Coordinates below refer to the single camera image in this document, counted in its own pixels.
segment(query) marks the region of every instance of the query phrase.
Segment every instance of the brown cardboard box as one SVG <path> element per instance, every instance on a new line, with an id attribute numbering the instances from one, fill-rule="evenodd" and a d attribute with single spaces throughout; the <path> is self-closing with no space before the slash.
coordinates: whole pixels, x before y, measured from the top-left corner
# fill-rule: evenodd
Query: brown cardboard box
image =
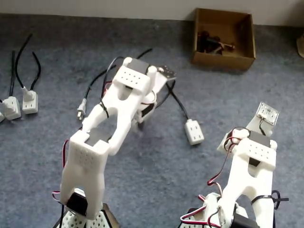
<path id="1" fill-rule="evenodd" d="M 208 31 L 223 43 L 234 43 L 235 50 L 223 50 L 222 55 L 197 51 L 198 32 Z M 212 9 L 196 9 L 194 34 L 194 64 L 247 70 L 256 59 L 252 15 Z"/>

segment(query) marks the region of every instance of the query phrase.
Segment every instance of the electrical socket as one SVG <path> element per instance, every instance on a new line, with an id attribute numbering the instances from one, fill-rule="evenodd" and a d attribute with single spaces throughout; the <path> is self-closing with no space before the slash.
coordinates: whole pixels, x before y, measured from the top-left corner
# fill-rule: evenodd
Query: electrical socket
<path id="1" fill-rule="evenodd" d="M 38 112 L 38 95 L 35 91 L 30 90 L 23 94 L 22 111 L 25 114 Z"/>
<path id="2" fill-rule="evenodd" d="M 21 117 L 20 105 L 17 98 L 9 96 L 2 104 L 5 118 L 14 120 Z"/>
<path id="3" fill-rule="evenodd" d="M 4 115 L 0 113 L 0 123 L 5 119 Z"/>
<path id="4" fill-rule="evenodd" d="M 204 141 L 204 135 L 201 131 L 199 122 L 188 119 L 185 124 L 186 134 L 191 145 L 199 144 Z"/>

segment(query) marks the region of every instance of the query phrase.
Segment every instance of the blue-gray carpet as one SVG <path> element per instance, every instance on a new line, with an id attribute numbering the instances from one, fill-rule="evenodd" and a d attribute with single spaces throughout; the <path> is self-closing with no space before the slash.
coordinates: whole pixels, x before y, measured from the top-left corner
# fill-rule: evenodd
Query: blue-gray carpet
<path id="1" fill-rule="evenodd" d="M 104 201 L 122 227 L 174 228 L 189 208 L 200 206 L 196 196 L 216 190 L 206 181 L 225 158 L 216 147 L 231 128 L 247 125 L 260 101 L 281 111 L 273 134 L 278 143 L 273 188 L 290 202 L 276 212 L 277 227 L 303 225 L 304 60 L 295 48 L 302 29 L 255 26 L 257 59 L 241 74 L 191 65 L 191 22 L 1 15 L 1 99 L 9 93 L 11 50 L 18 51 L 31 32 L 19 74 L 29 88 L 37 72 L 31 55 L 35 51 L 42 64 L 35 88 L 39 113 L 0 124 L 0 227 L 55 224 L 60 206 L 51 192 L 60 185 L 61 147 L 80 126 L 76 109 L 88 83 L 114 57 L 135 57 L 148 48 L 154 50 L 145 61 L 166 64 L 178 73 L 175 93 L 190 117 L 201 123 L 205 141 L 190 147 L 185 118 L 172 97 L 142 135 L 129 133 L 105 171 Z M 89 95 L 88 111 L 98 102 L 101 84 Z M 21 103 L 17 81 L 15 85 Z M 105 124 L 104 130 L 111 126 Z M 230 164 L 219 179 L 222 186 Z"/>

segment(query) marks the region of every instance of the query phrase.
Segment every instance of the white plastic bracket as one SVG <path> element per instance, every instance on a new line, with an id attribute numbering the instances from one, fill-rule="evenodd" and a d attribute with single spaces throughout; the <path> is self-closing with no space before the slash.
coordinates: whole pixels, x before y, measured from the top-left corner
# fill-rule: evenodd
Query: white plastic bracket
<path id="1" fill-rule="evenodd" d="M 271 195 L 273 171 L 276 167 L 275 141 L 270 141 L 270 148 L 256 143 L 248 138 L 242 139 L 236 145 L 227 186 L 223 196 L 218 201 L 220 208 L 220 223 L 223 228 L 229 228 L 233 219 L 234 205 L 240 195 L 246 195 L 250 200 L 260 195 Z M 260 161 L 255 167 L 255 175 L 250 175 L 249 158 Z M 273 225 L 274 203 L 272 199 L 259 199 L 253 205 L 256 222 L 260 228 Z"/>
<path id="2" fill-rule="evenodd" d="M 88 202 L 87 219 L 94 219 L 103 205 L 107 156 L 115 155 L 120 149 L 136 111 L 149 92 L 151 78 L 155 78 L 152 74 L 159 74 L 152 66 L 148 68 L 147 75 L 134 71 L 127 67 L 131 61 L 130 57 L 124 60 L 104 95 L 103 102 L 93 108 L 84 119 L 82 130 L 70 139 L 67 163 L 62 173 L 60 202 L 66 205 L 75 187 L 83 187 Z M 116 113 L 117 127 L 111 139 L 108 142 L 99 140 L 93 147 L 86 144 L 90 130 L 104 121 L 107 114 L 111 116 Z"/>
<path id="3" fill-rule="evenodd" d="M 208 221 L 208 218 L 215 213 L 218 210 L 218 198 L 220 195 L 217 193 L 210 193 L 206 196 L 204 205 L 206 205 L 206 208 L 198 213 L 195 216 L 191 216 L 188 218 L 188 220 L 198 220 L 198 221 Z M 236 213 L 248 218 L 248 214 L 246 213 L 245 208 L 241 207 L 237 202 L 235 202 L 236 206 Z M 219 221 L 219 215 L 215 214 L 214 216 L 211 217 L 210 220 L 211 223 L 216 224 L 220 226 L 220 221 Z M 203 228 L 202 225 L 188 225 L 188 224 L 181 224 L 179 228 Z"/>
<path id="4" fill-rule="evenodd" d="M 89 137 L 88 133 L 79 130 L 70 138 L 67 163 L 62 172 L 60 202 L 66 205 L 75 187 L 81 186 L 88 203 L 86 217 L 94 219 L 103 206 L 104 171 L 110 145 L 99 140 L 92 147 L 86 144 Z"/>

